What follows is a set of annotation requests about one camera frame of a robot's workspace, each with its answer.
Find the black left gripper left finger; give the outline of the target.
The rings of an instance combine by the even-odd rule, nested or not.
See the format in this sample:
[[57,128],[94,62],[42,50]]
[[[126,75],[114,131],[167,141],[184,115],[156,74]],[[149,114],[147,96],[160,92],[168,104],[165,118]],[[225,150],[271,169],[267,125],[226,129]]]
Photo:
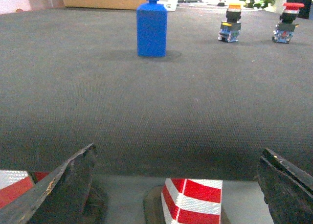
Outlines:
[[0,210],[2,224],[76,224],[82,217],[96,163],[90,144]]

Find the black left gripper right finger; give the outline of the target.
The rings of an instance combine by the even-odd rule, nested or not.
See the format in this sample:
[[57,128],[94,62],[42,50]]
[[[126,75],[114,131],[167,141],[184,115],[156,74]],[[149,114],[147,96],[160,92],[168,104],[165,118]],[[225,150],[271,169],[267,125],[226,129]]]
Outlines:
[[313,222],[313,177],[279,154],[264,149],[258,183],[275,224]]

